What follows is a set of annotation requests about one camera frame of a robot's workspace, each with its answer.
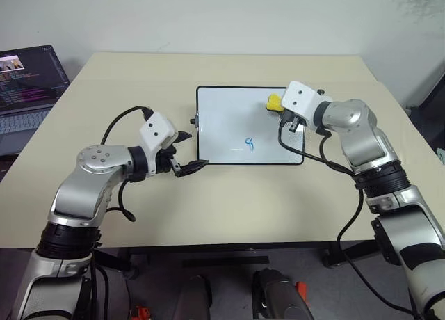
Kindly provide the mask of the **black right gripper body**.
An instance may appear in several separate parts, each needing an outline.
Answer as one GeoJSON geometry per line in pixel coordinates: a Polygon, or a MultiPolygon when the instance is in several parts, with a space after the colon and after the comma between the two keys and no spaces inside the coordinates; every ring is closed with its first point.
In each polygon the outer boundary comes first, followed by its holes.
{"type": "Polygon", "coordinates": [[[297,131],[305,132],[307,127],[306,121],[296,113],[291,111],[291,121],[288,123],[279,122],[279,133],[281,134],[285,127],[289,128],[289,131],[292,133],[296,133],[297,131]]]}

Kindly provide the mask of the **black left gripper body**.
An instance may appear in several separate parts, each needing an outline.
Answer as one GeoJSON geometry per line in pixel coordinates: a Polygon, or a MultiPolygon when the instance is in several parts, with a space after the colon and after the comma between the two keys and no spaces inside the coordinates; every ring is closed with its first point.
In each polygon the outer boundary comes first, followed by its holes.
{"type": "Polygon", "coordinates": [[[181,175],[181,166],[175,159],[177,153],[174,145],[160,149],[156,154],[156,174],[172,171],[176,176],[181,175]]]}

